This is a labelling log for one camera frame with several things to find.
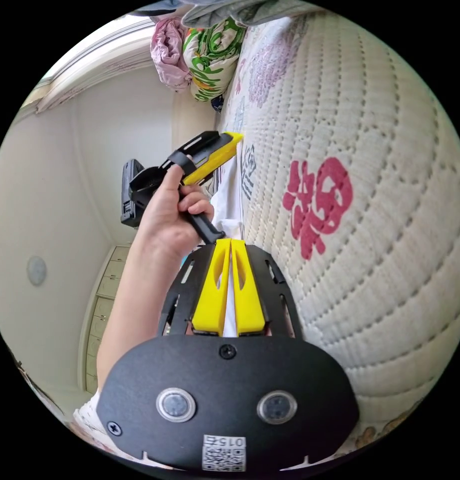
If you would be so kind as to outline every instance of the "finger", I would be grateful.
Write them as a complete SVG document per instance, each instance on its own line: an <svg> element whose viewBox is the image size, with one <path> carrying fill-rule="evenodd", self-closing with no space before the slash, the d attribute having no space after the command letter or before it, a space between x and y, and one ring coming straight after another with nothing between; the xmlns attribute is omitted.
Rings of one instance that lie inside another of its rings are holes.
<svg viewBox="0 0 460 480"><path fill-rule="evenodd" d="M193 191L180 201L180 203L178 204L178 209L181 212L184 212L185 210L188 210L190 205L193 205L200 200L208 200L208 198L204 193L200 191Z"/></svg>
<svg viewBox="0 0 460 480"><path fill-rule="evenodd" d="M188 209L188 213L192 215L206 214L210 218L210 220L213 220L215 209L213 208L213 205L205 199L194 203Z"/></svg>
<svg viewBox="0 0 460 480"><path fill-rule="evenodd" d="M181 187L180 191L184 195L188 195L192 192L203 192L203 189L199 184L194 183L193 185L185 185L185 186Z"/></svg>
<svg viewBox="0 0 460 480"><path fill-rule="evenodd" d="M172 165L160 185L163 190L178 190L180 187L181 178L183 177L183 169L180 165Z"/></svg>

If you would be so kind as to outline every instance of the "black handle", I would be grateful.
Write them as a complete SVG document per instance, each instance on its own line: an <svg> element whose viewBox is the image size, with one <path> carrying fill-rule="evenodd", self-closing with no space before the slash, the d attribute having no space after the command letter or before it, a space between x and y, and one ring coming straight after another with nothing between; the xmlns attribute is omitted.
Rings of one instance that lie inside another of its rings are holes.
<svg viewBox="0 0 460 480"><path fill-rule="evenodd" d="M185 217L207 245L215 244L217 240L225 238L225 232L218 231L204 213L191 215L186 212Z"/></svg>

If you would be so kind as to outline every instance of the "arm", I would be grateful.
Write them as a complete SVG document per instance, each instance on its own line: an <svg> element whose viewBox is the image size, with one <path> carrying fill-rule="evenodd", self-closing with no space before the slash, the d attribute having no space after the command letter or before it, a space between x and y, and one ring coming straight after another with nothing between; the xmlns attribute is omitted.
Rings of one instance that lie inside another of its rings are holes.
<svg viewBox="0 0 460 480"><path fill-rule="evenodd" d="M113 365L133 347L155 337L166 294L180 263L135 238L97 355L98 390Z"/></svg>
<svg viewBox="0 0 460 480"><path fill-rule="evenodd" d="M113 309L96 358L98 391L115 363L133 347L155 337L168 290L185 255L200 239L180 212L206 213L213 207L196 185L179 188L183 170L174 165L145 209L128 253Z"/></svg>

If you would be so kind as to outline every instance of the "quilted mattress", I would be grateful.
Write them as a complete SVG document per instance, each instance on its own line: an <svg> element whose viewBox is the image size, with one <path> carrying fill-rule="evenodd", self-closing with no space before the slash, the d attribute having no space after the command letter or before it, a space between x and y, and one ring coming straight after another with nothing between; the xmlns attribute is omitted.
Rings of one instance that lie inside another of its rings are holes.
<svg viewBox="0 0 460 480"><path fill-rule="evenodd" d="M220 130L244 134L222 175L246 242L357 395L344 455L404 420L460 340L460 141L404 60L329 12L248 29Z"/></svg>

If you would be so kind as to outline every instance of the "hand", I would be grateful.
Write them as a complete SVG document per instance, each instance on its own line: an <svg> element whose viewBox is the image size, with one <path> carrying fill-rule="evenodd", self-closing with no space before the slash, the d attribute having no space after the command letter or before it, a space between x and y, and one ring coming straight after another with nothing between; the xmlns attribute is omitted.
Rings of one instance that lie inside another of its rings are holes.
<svg viewBox="0 0 460 480"><path fill-rule="evenodd" d="M210 221L214 215L214 208L202 188L198 185L180 187L182 177L182 168L172 165L146 207L136 235L149 249L179 262L200 243L198 233L180 213L204 213ZM185 195L181 201L179 189Z"/></svg>

